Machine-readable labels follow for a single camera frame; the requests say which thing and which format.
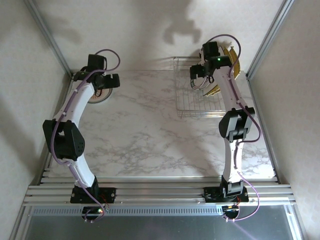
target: black mounting bracket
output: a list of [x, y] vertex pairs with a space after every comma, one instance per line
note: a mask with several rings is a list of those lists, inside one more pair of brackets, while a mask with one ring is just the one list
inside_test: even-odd
[[[45, 120], [42, 128], [46, 145], [51, 153], [51, 138], [57, 121]], [[54, 136], [54, 152], [58, 159], [72, 159], [77, 161], [85, 150], [85, 139], [78, 127], [70, 120], [60, 122]]]
[[[94, 182], [91, 187], [86, 190], [98, 200], [101, 204], [113, 204], [116, 199], [115, 187], [99, 187], [97, 178], [94, 178]], [[87, 195], [82, 187], [74, 186], [70, 198], [72, 204], [94, 204], [95, 202]]]
[[248, 191], [245, 187], [242, 189], [242, 193], [239, 195], [224, 197], [223, 193], [221, 192], [221, 188], [219, 186], [208, 186], [204, 187], [204, 194], [202, 197], [204, 198], [206, 203], [230, 203], [230, 202], [242, 202], [248, 203]]
[[[255, 109], [245, 106], [250, 115], [255, 117]], [[234, 140], [245, 139], [250, 131], [252, 120], [243, 109], [232, 109], [228, 111], [219, 122], [221, 137], [232, 143]]]
[[[104, 68], [105, 62], [107, 64], [107, 59], [104, 56], [89, 54], [88, 65], [84, 66], [74, 75], [73, 81], [84, 80], [85, 77], [94, 70], [106, 69]], [[94, 91], [120, 87], [120, 79], [118, 74], [104, 74], [103, 72], [95, 72], [89, 77], [87, 82], [92, 83]]]
[[228, 55], [220, 55], [218, 43], [216, 41], [206, 42], [202, 45], [204, 64], [196, 64], [190, 67], [191, 87], [197, 78], [213, 76], [216, 69], [224, 66], [232, 66]]

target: white wall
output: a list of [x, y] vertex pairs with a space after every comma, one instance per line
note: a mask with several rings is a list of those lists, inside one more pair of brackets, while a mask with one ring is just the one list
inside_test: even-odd
[[280, 174], [320, 239], [320, 1], [296, 0], [252, 80]]
[[228, 33], [242, 43], [245, 71], [282, 1], [36, 0], [72, 69], [110, 48], [122, 70], [171, 70], [172, 56], [197, 56], [209, 38]]
[[23, 1], [0, 4], [0, 239], [6, 240], [39, 171], [42, 123], [54, 113], [64, 73]]

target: wire dish rack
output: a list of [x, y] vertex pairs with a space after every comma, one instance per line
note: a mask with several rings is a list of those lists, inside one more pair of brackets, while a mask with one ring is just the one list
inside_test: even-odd
[[225, 115], [225, 104], [221, 93], [204, 96], [203, 90], [190, 86], [189, 69], [199, 63], [199, 57], [173, 58], [175, 107], [179, 117], [221, 118]]

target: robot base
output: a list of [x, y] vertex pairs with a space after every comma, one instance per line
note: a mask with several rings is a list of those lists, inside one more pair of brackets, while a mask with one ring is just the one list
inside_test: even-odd
[[[113, 204], [116, 199], [116, 188], [114, 187], [99, 187], [97, 178], [91, 187], [86, 190], [99, 201], [101, 204]], [[82, 187], [74, 186], [72, 189], [70, 203], [72, 204], [94, 204], [95, 202], [88, 196]]]
[[246, 187], [243, 187], [241, 194], [230, 197], [224, 197], [224, 195], [221, 193], [221, 188], [219, 186], [204, 187], [203, 190], [204, 194], [202, 195], [202, 197], [205, 199], [206, 203], [230, 203], [238, 201], [242, 203], [249, 202], [248, 191]]

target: white marble countertop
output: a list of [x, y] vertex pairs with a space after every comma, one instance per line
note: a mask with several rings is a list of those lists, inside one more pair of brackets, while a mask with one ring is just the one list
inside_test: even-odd
[[[180, 118], [175, 105], [173, 71], [124, 71], [109, 99], [88, 104], [79, 129], [85, 158], [97, 177], [219, 177], [225, 165], [220, 118]], [[237, 79], [248, 105], [248, 85]], [[252, 125], [247, 139], [258, 131]], [[242, 172], [270, 178], [274, 171], [265, 142], [246, 143]], [[49, 177], [71, 177], [53, 162]]]

